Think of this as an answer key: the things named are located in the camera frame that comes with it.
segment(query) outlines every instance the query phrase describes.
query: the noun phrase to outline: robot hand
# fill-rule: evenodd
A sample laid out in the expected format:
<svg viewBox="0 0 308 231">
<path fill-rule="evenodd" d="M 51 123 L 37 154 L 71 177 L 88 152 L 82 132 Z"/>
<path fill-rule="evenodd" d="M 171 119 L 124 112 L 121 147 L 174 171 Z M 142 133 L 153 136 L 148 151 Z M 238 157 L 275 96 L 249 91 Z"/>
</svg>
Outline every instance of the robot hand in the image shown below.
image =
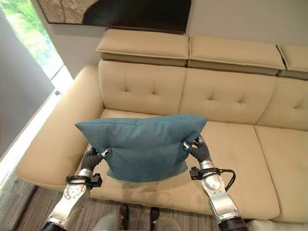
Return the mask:
<svg viewBox="0 0 308 231">
<path fill-rule="evenodd" d="M 107 148 L 101 154 L 98 154 L 92 147 L 88 149 L 82 158 L 78 175 L 66 177 L 68 185 L 64 189 L 63 196 L 47 218 L 41 231 L 66 231 L 73 227 L 84 203 L 90 196 L 90 190 L 102 184 L 99 174 L 92 175 L 93 170 L 110 152 L 111 148 Z"/>
<path fill-rule="evenodd" d="M 213 216 L 222 231 L 245 231 L 247 226 L 241 214 L 227 194 L 227 190 L 235 181 L 235 173 L 230 169 L 219 169 L 214 167 L 208 147 L 202 136 L 193 142 L 196 148 L 187 142 L 183 143 L 183 148 L 194 156 L 200 164 L 200 169 L 192 167 L 190 170 L 192 180 L 201 180 L 204 192 L 209 198 L 210 208 Z M 223 172 L 233 173 L 233 177 L 225 187 L 225 183 L 220 176 Z"/>
</svg>

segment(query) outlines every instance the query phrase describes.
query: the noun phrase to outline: painting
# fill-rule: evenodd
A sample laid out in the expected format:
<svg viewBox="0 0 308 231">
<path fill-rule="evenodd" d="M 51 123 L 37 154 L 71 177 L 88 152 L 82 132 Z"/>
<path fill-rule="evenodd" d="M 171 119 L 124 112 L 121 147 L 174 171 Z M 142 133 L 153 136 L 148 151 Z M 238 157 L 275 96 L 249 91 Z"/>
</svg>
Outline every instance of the painting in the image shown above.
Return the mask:
<svg viewBox="0 0 308 231">
<path fill-rule="evenodd" d="M 191 0 L 38 0 L 51 24 L 185 33 Z"/>
</svg>

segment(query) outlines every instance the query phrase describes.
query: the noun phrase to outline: sofa armrest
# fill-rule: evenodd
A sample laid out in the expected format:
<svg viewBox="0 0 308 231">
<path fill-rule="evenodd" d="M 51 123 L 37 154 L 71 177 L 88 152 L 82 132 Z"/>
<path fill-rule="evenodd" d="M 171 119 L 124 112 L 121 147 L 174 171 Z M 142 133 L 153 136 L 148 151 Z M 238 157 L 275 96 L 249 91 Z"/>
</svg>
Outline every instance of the sofa armrest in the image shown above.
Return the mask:
<svg viewBox="0 0 308 231">
<path fill-rule="evenodd" d="M 61 189 L 73 175 L 87 147 L 76 122 L 99 118 L 103 100 L 98 67 L 85 66 L 32 141 L 17 166 L 17 175 L 33 184 Z"/>
</svg>

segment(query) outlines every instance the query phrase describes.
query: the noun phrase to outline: gray carpet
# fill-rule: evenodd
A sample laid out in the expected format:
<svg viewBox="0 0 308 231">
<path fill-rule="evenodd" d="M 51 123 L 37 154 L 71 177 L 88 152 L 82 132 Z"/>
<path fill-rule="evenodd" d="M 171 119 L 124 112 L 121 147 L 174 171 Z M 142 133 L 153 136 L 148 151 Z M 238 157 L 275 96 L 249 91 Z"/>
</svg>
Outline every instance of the gray carpet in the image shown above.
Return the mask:
<svg viewBox="0 0 308 231">
<path fill-rule="evenodd" d="M 32 195 L 35 185 L 19 179 L 15 172 L 0 183 L 0 226 L 12 231 Z"/>
<path fill-rule="evenodd" d="M 17 231 L 39 231 L 47 216 L 62 197 L 61 192 L 37 187 L 17 225 Z M 121 203 L 89 199 L 84 205 L 73 231 L 91 231 L 101 217 L 118 212 Z M 149 230 L 150 207 L 128 205 L 130 208 L 130 229 Z M 161 216 L 174 218 L 184 231 L 219 231 L 211 216 L 171 209 L 160 209 Z"/>
</svg>

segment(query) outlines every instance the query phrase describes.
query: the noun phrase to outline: green foliage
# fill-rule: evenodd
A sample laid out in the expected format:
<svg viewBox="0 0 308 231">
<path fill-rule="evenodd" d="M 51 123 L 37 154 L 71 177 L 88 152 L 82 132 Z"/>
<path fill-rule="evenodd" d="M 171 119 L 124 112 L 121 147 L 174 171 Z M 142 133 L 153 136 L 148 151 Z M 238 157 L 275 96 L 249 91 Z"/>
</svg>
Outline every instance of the green foliage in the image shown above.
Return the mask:
<svg viewBox="0 0 308 231">
<path fill-rule="evenodd" d="M 57 54 L 37 12 L 30 0 L 0 0 L 10 24 L 17 32 L 20 40 L 29 49 L 35 60 L 49 76 L 50 70 L 45 70 L 50 58 L 61 58 Z"/>
</svg>

